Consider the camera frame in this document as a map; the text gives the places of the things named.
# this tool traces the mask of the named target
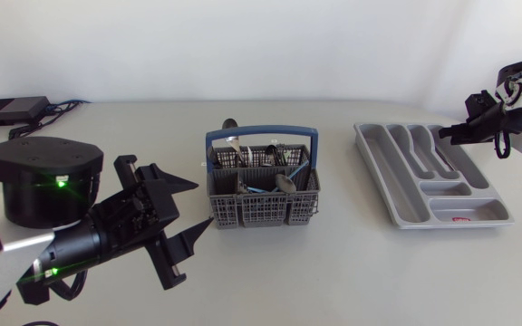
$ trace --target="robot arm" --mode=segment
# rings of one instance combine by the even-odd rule
[[[509,134],[522,132],[522,62],[498,72],[496,98],[487,91],[472,94],[465,101],[469,117],[465,123],[439,131],[441,138],[451,137],[452,145],[495,142],[499,158],[510,155]],[[500,148],[500,138],[505,148]]]
[[[93,204],[102,152],[67,139],[26,138],[0,144],[0,309],[16,284],[25,303],[41,304],[53,290],[71,300],[87,269],[146,248],[166,290],[186,279],[177,264],[210,224],[205,220],[168,238],[179,217],[172,194],[198,185],[155,164],[131,169],[136,157],[114,166],[123,190]],[[74,285],[62,279],[76,274]]]

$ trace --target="metal bracket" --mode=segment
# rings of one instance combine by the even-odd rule
[[[0,194],[0,302],[53,238],[52,229],[31,229],[7,220]]]

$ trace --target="tray compartment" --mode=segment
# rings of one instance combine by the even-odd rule
[[[495,198],[440,198],[430,200],[430,210],[442,222],[508,220],[503,204]]]
[[[441,158],[435,151],[434,139],[426,128],[410,125],[408,130],[414,140],[414,152],[426,169],[436,171],[441,177],[446,179],[457,179],[460,177],[458,172],[447,170],[446,163],[440,162]]]
[[[426,196],[469,196],[472,193],[467,184],[457,181],[422,181],[420,190]]]
[[[423,168],[422,163],[416,157],[414,152],[414,145],[412,141],[412,135],[408,132],[406,127],[402,125],[389,125],[388,131],[390,135],[398,145],[398,148],[402,152],[404,158],[408,162],[408,165],[414,172],[416,177],[422,179],[432,179],[434,178],[434,172],[428,171],[426,168]]]
[[[480,172],[477,165],[470,159],[461,146],[450,145],[450,139],[441,139],[438,135],[441,126],[431,125],[428,127],[436,140],[437,149],[445,156],[453,168],[460,171],[471,187],[476,189],[488,188],[488,181]]]
[[[390,133],[380,125],[361,125],[359,131],[380,170],[398,218],[412,223],[428,221],[430,213]]]

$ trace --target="spoon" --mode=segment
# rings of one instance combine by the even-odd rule
[[[275,184],[279,190],[285,192],[286,194],[293,194],[295,191],[297,191],[295,183],[289,177],[286,177],[282,174],[275,175]]]
[[[227,119],[223,122],[223,129],[230,129],[238,127],[237,122],[234,119]],[[241,163],[245,166],[245,160],[243,159],[243,153],[241,153],[241,147],[239,146],[239,136],[229,136],[225,138],[227,144],[229,144],[234,150],[237,151],[239,158],[241,159]]]
[[[284,176],[284,175],[281,175],[281,176],[283,176],[283,177],[286,177],[286,178],[287,178],[287,179],[288,179],[288,180],[293,184],[293,186],[294,186],[294,191],[293,191],[293,192],[295,192],[295,191],[297,190],[297,188],[295,187],[295,184],[294,184],[294,182],[293,182],[291,179],[294,178],[295,175],[297,175],[297,173],[299,173],[299,171],[301,171],[302,168],[307,167],[308,164],[309,164],[309,161],[305,161],[304,164],[302,164],[301,166],[299,166],[299,168],[296,168],[295,171],[293,171],[293,172],[289,175],[289,177],[286,177],[286,176]],[[277,187],[275,187],[275,189],[271,190],[271,192],[276,192],[277,190],[281,190],[281,191],[287,193],[286,191],[284,191],[284,190],[279,186],[279,184],[277,184],[277,176],[279,176],[279,175],[275,175],[275,184],[277,185]]]

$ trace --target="gray plastic basket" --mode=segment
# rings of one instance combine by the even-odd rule
[[[291,152],[287,166],[261,167],[268,163],[265,154],[266,147],[251,147],[253,165],[248,168],[236,166],[232,148],[212,148],[212,140],[227,136],[241,136],[259,133],[301,134],[312,137],[312,151],[305,145],[287,145]],[[289,225],[306,225],[313,214],[317,213],[318,193],[320,190],[317,171],[315,170],[314,151],[317,149],[317,130],[292,126],[253,126],[212,131],[207,134],[207,149],[214,150],[219,165],[213,168],[208,158],[207,189],[212,215],[219,229],[235,228],[239,224],[244,227],[279,226],[284,222]],[[248,150],[241,151],[248,162]],[[292,179],[297,187],[293,194],[284,192],[267,192],[255,194],[238,194],[236,181],[240,177],[250,187],[265,190],[273,189],[275,175],[278,173],[289,176],[293,171],[309,160]]]

